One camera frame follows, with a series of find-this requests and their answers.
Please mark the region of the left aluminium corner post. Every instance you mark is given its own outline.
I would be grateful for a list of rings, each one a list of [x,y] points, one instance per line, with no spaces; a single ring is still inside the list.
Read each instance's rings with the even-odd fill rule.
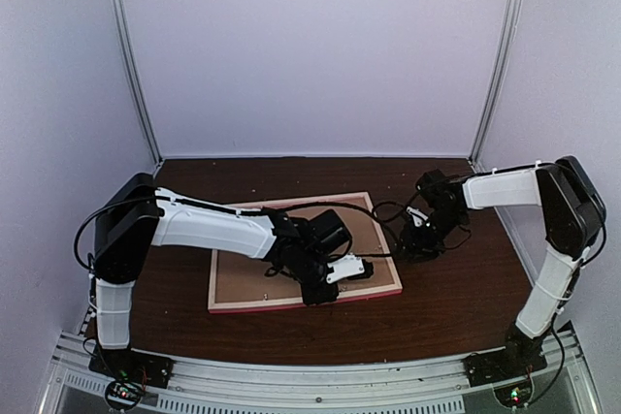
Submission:
[[[154,129],[148,114],[144,90],[141,84],[135,53],[131,44],[127,15],[123,0],[111,0],[116,35],[118,38],[125,76],[129,86],[131,99],[137,113],[139,125],[147,143],[150,157],[156,167],[164,159],[155,138]]]

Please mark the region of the round controller board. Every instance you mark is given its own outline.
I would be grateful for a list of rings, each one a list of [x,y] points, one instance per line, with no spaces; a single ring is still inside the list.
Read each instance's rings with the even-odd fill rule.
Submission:
[[[534,386],[531,381],[526,380],[495,386],[493,393],[500,406],[508,409],[518,408],[530,402]]]
[[[146,392],[141,387],[119,380],[111,381],[104,391],[104,401],[106,404],[118,411],[137,407],[145,396]]]

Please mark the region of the left round controller board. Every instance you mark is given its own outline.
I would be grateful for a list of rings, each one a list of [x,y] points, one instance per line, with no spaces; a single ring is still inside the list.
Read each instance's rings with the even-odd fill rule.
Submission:
[[[119,380],[111,381],[104,391],[104,401],[106,404],[118,411],[137,407],[145,396],[146,392],[141,387]]]

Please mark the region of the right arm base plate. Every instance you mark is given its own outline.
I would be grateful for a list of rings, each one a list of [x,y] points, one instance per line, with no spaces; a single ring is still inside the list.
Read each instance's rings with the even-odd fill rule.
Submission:
[[[526,376],[528,369],[537,371],[547,368],[547,361],[543,355],[516,362],[509,357],[505,348],[486,353],[472,353],[463,360],[463,364],[471,387]]]

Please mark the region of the aluminium corner post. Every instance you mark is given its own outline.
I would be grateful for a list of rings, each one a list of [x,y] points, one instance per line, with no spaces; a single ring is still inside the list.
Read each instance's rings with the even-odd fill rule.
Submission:
[[[491,130],[494,113],[500,101],[512,43],[517,31],[523,0],[506,0],[505,12],[493,63],[491,78],[486,92],[481,117],[477,126],[469,161],[474,167],[481,164],[485,142]]]
[[[125,76],[129,86],[131,99],[137,113],[139,125],[147,143],[150,157],[156,167],[164,159],[155,138],[154,129],[148,114],[144,90],[141,84],[135,53],[131,44],[127,15],[123,0],[111,0],[116,35],[118,38]]]

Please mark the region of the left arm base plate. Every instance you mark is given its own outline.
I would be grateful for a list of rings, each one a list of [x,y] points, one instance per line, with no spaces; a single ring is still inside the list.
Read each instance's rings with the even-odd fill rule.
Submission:
[[[123,382],[166,389],[173,365],[174,361],[164,356],[133,349],[108,350],[96,346],[88,368],[93,372],[117,378]]]

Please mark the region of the right aluminium corner post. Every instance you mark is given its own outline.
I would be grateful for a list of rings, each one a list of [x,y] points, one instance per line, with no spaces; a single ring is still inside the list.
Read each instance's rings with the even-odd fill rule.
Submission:
[[[500,101],[512,43],[517,31],[523,0],[506,0],[505,12],[493,63],[491,78],[486,92],[481,117],[477,126],[469,161],[474,167],[481,164],[485,142],[491,130],[494,113]]]

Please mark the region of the right round controller board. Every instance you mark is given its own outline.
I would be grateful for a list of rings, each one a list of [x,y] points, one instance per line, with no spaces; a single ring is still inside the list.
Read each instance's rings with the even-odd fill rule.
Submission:
[[[493,393],[500,406],[508,409],[518,408],[530,402],[534,386],[531,381],[526,380],[495,386]]]

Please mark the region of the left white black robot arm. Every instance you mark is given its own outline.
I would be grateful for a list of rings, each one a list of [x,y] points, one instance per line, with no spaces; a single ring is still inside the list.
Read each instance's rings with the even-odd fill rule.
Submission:
[[[244,209],[183,197],[134,175],[96,221],[94,286],[97,342],[103,365],[119,379],[139,371],[130,351],[133,288],[153,246],[228,251],[268,262],[297,281],[305,305],[331,303],[339,294],[330,278],[339,248],[351,236],[328,209],[311,219],[262,207]]]

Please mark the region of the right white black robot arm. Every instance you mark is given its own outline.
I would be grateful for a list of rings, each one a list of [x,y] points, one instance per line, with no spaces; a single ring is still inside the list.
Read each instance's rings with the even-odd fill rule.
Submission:
[[[415,260],[431,260],[447,251],[446,237],[465,228],[469,213],[495,207],[536,206],[545,228],[545,257],[526,303],[507,330],[498,369],[519,375],[535,359],[564,302],[572,295],[579,272],[593,258],[591,249],[605,235],[605,204],[578,159],[471,175],[425,173],[416,183],[415,198],[424,213],[406,203],[407,223],[400,234],[404,251]]]

